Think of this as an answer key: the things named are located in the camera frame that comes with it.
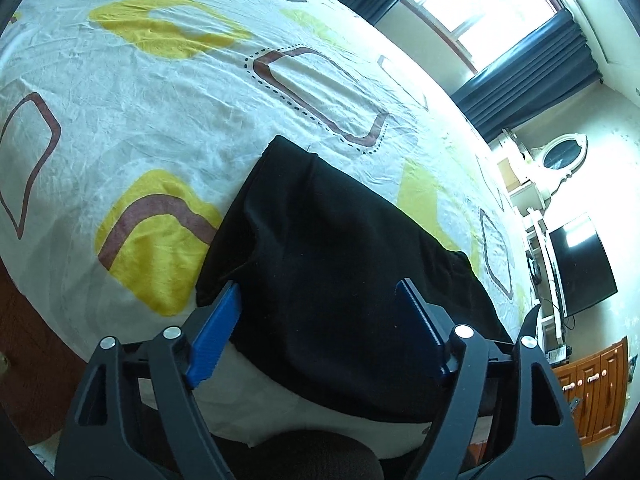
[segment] metal screw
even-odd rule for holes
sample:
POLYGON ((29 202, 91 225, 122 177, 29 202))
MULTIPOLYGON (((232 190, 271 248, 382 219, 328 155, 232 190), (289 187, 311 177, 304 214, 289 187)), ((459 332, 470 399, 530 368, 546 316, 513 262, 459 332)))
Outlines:
POLYGON ((108 336, 105 337, 102 341, 100 341, 100 348, 103 350, 108 350, 109 348, 113 348, 116 346, 116 338, 108 336))
POLYGON ((165 328, 162 335, 165 339, 177 339, 182 335, 182 330, 178 326, 170 326, 169 328, 165 328))
POLYGON ((462 339, 469 339, 474 336, 474 329, 469 325, 458 325, 456 327, 456 335, 462 339))
POLYGON ((538 346, 538 342, 535 340, 535 338, 532 338, 530 335, 522 336, 522 339, 520 340, 520 342, 527 348, 535 348, 536 346, 538 346))

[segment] window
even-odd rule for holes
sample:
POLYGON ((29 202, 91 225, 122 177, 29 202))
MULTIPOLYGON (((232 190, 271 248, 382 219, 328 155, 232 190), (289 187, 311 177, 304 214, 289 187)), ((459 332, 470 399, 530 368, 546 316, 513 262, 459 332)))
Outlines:
POLYGON ((409 0, 482 70, 551 18, 558 0, 409 0))

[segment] yellow pattern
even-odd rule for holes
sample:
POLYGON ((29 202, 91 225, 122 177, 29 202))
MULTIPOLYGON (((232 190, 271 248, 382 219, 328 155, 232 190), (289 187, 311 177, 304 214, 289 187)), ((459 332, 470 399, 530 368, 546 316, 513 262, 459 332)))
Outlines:
POLYGON ((239 23, 195 0, 122 0, 92 10, 89 18, 143 52, 167 59, 189 59, 201 52, 227 48, 235 40, 252 37, 239 23), (224 34, 189 35, 175 23, 149 16, 153 10, 178 6, 202 10, 231 30, 224 34))
POLYGON ((466 176, 473 181, 476 187, 480 186, 481 183, 483 187, 486 187, 482 180, 482 175, 480 175, 476 154, 465 142, 451 140, 446 144, 446 148, 447 151, 451 152, 453 160, 457 162, 460 168, 462 168, 462 171, 466 173, 466 176))
POLYGON ((280 9, 280 12, 301 27, 306 28, 306 30, 312 34, 315 34, 321 40, 343 50, 348 49, 348 44, 344 37, 335 32, 322 20, 306 12, 306 10, 280 9))
POLYGON ((524 287, 521 283, 516 283, 515 299, 516 305, 518 306, 518 319, 520 323, 522 323, 529 309, 527 308, 527 298, 524 294, 524 287))
MULTIPOLYGON (((222 223, 219 211, 201 200, 188 184, 167 171, 152 170, 137 179, 111 207, 96 233, 96 254, 127 207, 153 194, 183 199, 193 213, 216 229, 222 223)), ((175 316, 187 305, 208 249, 174 216, 151 216, 133 229, 109 272, 151 310, 161 316, 175 316)))
POLYGON ((481 272, 481 239, 470 218, 469 211, 455 202, 442 184, 424 167, 407 160, 402 172, 398 192, 398 208, 409 215, 420 227, 436 238, 449 251, 461 251, 460 246, 447 234, 438 222, 438 194, 445 195, 450 204, 458 210, 469 227, 471 254, 468 254, 471 268, 476 276, 481 272))

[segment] tv screen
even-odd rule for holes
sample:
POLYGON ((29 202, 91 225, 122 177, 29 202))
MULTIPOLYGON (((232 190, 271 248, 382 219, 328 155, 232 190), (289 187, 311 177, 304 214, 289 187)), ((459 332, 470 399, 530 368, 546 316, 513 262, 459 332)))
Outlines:
POLYGON ((549 233, 568 316, 618 291, 607 253, 587 213, 549 233))

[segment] white mirror frame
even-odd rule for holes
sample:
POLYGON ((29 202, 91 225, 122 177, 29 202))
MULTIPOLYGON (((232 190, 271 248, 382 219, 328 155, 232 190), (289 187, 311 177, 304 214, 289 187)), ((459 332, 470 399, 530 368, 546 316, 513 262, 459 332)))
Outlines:
POLYGON ((565 134, 560 137, 556 137, 551 142, 548 142, 543 148, 540 150, 535 150, 535 159, 536 162, 540 164, 543 168, 549 171, 561 171, 563 173, 570 172, 573 173, 584 161, 584 158, 587 156, 587 136, 585 134, 565 134), (545 167, 545 157, 546 154, 549 153, 552 149, 554 149, 561 142, 565 142, 566 140, 575 140, 575 142, 580 146, 580 153, 576 157, 576 159, 566 166, 565 168, 560 168, 559 170, 553 170, 552 168, 545 167))

